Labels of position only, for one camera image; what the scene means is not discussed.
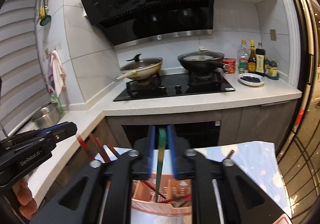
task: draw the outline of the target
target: white countertop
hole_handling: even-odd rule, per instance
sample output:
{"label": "white countertop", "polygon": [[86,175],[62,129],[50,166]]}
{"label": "white countertop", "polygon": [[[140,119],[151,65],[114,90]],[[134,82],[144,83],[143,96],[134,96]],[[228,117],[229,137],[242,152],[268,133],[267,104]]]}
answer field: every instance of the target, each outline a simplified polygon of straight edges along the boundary
{"label": "white countertop", "polygon": [[[113,102],[113,99],[125,89],[125,82],[122,82],[90,110],[66,112],[60,122],[74,122],[78,127],[77,134],[85,139],[105,116],[210,111],[276,103],[298,99],[302,96],[299,90],[291,87],[281,79],[274,81],[266,78],[266,83],[263,86],[249,87],[238,81],[237,73],[224,74],[224,77],[236,91]],[[56,149],[52,151],[52,158],[33,172],[28,183],[38,206],[60,171],[79,146],[75,137],[59,142]]]}

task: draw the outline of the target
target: wok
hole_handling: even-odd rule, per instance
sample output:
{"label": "wok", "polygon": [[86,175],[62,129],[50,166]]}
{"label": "wok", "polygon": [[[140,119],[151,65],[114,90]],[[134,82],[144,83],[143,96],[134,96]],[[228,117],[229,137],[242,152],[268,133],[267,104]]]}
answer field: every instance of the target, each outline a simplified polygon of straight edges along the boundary
{"label": "wok", "polygon": [[184,69],[200,74],[209,74],[217,68],[228,71],[230,66],[222,63],[223,58],[224,54],[211,52],[210,49],[203,48],[201,48],[199,52],[178,56],[178,60]]}
{"label": "wok", "polygon": [[127,60],[133,61],[129,64],[120,68],[122,75],[114,79],[115,82],[120,81],[124,78],[131,80],[142,80],[154,76],[160,71],[162,66],[162,58],[146,58],[140,60],[140,55],[137,54],[133,59]]}

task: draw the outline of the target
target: pan lid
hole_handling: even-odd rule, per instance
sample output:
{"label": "pan lid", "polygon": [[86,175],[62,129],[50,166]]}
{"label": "pan lid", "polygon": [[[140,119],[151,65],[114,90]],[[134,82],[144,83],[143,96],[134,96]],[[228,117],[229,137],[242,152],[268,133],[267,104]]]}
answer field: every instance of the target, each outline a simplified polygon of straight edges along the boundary
{"label": "pan lid", "polygon": [[224,54],[222,53],[212,52],[210,49],[204,49],[200,47],[198,52],[182,54],[178,56],[178,59],[184,61],[212,61],[224,58]]}
{"label": "pan lid", "polygon": [[130,62],[129,64],[123,66],[120,68],[121,71],[131,71],[131,70],[136,70],[136,69],[141,69],[144,67],[148,67],[157,63],[162,63],[162,58],[146,58],[143,60],[140,60],[140,55],[137,54],[133,59],[127,60],[127,62]]}

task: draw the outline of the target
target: black range hood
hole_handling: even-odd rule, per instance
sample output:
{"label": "black range hood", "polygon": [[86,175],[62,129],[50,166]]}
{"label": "black range hood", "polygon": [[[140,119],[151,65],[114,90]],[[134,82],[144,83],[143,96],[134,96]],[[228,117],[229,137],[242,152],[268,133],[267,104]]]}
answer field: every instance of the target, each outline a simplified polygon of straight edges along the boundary
{"label": "black range hood", "polygon": [[214,0],[82,0],[92,25],[116,49],[179,36],[212,34]]}

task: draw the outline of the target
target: utensil holder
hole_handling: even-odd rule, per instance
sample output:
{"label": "utensil holder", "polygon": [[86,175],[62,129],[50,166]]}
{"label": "utensil holder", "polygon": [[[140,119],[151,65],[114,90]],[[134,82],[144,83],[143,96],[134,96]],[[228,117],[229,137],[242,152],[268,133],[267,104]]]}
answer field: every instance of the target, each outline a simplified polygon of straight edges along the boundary
{"label": "utensil holder", "polygon": [[[148,182],[155,187],[156,174],[152,174],[152,179]],[[186,207],[174,208],[171,204],[156,203],[155,192],[140,181],[134,181],[132,184],[133,197],[131,207],[135,210],[160,216],[186,216],[192,213],[192,206],[187,203]],[[174,197],[184,196],[191,193],[190,180],[174,180],[172,174],[163,174],[161,176],[160,189],[166,199],[158,196],[158,201],[173,199]]]}

